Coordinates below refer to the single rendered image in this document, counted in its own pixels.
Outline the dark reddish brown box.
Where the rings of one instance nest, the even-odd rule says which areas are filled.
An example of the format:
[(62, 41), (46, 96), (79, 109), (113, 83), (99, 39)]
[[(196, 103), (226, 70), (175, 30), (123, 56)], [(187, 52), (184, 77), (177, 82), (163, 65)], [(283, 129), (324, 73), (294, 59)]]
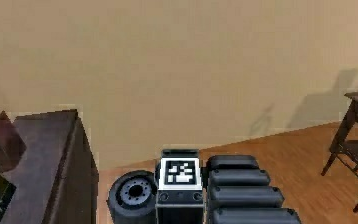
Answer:
[(26, 145), (5, 111), (0, 112), (0, 172), (14, 169), (26, 151)]

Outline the dark brown wooden chair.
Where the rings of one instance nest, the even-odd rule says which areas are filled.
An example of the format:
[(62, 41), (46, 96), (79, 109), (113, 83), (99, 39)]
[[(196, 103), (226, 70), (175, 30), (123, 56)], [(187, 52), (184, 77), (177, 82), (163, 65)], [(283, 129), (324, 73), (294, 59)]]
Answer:
[[(351, 102), (329, 147), (330, 156), (321, 171), (322, 176), (338, 159), (358, 178), (358, 140), (347, 139), (351, 129), (358, 124), (358, 91), (346, 93), (345, 96)], [(353, 212), (358, 212), (358, 203), (353, 208)]]

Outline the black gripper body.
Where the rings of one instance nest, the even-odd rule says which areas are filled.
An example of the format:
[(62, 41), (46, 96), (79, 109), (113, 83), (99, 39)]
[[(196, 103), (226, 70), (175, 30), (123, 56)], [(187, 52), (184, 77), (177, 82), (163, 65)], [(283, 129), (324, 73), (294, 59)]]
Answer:
[(136, 170), (119, 177), (108, 192), (113, 224), (156, 224), (154, 174)]

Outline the dark brown wooden cabinet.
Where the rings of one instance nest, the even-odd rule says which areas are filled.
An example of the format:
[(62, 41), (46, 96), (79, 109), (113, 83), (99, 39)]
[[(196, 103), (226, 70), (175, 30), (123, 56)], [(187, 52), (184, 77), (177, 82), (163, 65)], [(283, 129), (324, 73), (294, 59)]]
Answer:
[(98, 171), (78, 112), (15, 119), (27, 149), (4, 176), (16, 191), (1, 224), (96, 224)]

